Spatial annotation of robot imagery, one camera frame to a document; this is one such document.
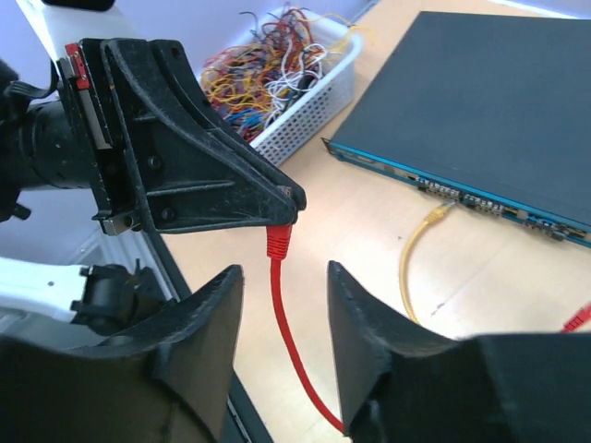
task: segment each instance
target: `colorful wires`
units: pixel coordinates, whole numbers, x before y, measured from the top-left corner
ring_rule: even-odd
[[[252,141],[324,77],[329,55],[341,54],[348,36],[331,48],[316,42],[300,8],[256,29],[253,42],[208,59],[201,87],[213,108],[244,140]]]

